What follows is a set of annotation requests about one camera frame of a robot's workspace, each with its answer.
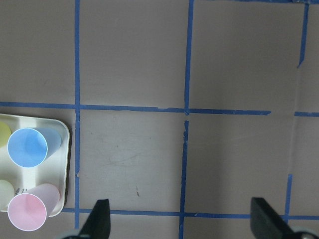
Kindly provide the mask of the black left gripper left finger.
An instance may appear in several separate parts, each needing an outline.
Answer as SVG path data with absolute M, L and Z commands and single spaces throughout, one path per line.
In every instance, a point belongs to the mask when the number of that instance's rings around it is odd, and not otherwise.
M 80 239 L 108 239 L 111 231 L 108 199 L 98 200 L 77 235 Z

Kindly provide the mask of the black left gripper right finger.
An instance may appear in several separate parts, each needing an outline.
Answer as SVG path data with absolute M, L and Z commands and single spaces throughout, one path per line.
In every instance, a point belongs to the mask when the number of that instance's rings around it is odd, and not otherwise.
M 250 203 L 250 229 L 256 239 L 295 239 L 295 233 L 261 197 Z

